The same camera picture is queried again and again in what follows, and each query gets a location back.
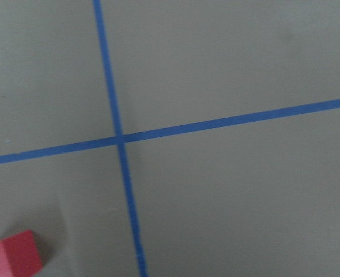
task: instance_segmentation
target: blue tape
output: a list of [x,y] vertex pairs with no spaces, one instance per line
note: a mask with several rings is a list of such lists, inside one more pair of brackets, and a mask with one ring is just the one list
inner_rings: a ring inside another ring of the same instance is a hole
[[124,135],[125,143],[340,108],[340,99]]
[[19,154],[8,154],[0,156],[0,164],[17,162],[19,160],[29,160],[42,158],[46,156],[53,156],[59,154],[65,154],[70,152],[83,151],[88,149],[106,147],[110,145],[116,145],[118,139],[116,137],[101,138],[99,140],[89,140],[82,143],[72,143],[66,145],[60,145],[55,147],[48,147],[43,149],[31,150],[22,152]]
[[114,83],[114,75],[112,73],[110,56],[109,56],[109,48],[106,38],[105,24],[102,15],[102,8],[100,0],[93,0],[93,7],[95,9],[96,16],[96,24],[97,24],[97,32],[99,35],[102,62],[105,73],[105,80],[108,90],[108,97],[111,106],[111,114],[112,120],[114,122],[115,135],[119,139],[118,142],[118,152],[120,159],[120,166],[123,175],[123,182],[125,187],[126,200],[128,205],[130,224],[133,234],[135,252],[137,255],[137,263],[138,269],[141,277],[147,277],[147,269],[146,269],[146,259],[143,250],[143,246],[141,243],[140,237],[140,229],[139,229],[139,219],[137,215],[137,209],[135,207],[135,198],[133,193],[133,186],[130,178],[130,169],[128,164],[128,158],[126,153],[126,147],[124,144],[122,124],[120,120],[120,112],[118,105],[118,98],[116,97],[115,83]]

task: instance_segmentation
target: red cube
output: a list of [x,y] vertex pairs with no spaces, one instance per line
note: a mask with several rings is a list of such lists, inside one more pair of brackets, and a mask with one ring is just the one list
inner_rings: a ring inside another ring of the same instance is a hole
[[0,276],[30,277],[41,269],[42,262],[32,231],[0,241]]

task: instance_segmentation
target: vertical blue line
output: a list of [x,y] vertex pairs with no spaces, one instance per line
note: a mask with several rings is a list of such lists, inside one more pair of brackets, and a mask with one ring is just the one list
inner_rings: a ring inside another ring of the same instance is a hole
[[93,7],[95,9],[97,32],[99,35],[101,56],[105,73],[106,86],[108,90],[108,97],[111,106],[112,120],[114,122],[115,136],[118,138],[118,152],[120,159],[120,166],[122,170],[122,177],[125,187],[126,200],[128,205],[130,224],[133,234],[135,252],[137,255],[138,269],[141,277],[148,277],[146,270],[146,259],[141,243],[139,220],[137,209],[135,207],[135,198],[133,193],[133,186],[130,178],[130,169],[127,158],[126,147],[124,143],[122,124],[120,120],[120,112],[118,105],[118,98],[116,97],[114,75],[112,74],[109,48],[107,44],[104,20],[102,15],[102,8],[100,0],[93,0]]

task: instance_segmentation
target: floor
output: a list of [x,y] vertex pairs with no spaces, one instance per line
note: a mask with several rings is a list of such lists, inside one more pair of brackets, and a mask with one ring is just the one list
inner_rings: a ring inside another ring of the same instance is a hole
[[340,0],[1,0],[26,229],[38,277],[340,277]]

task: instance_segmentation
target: cube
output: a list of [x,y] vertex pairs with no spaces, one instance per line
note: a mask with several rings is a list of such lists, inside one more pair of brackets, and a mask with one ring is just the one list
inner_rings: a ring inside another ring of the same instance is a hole
[[0,277],[30,277],[42,269],[33,232],[0,241]]

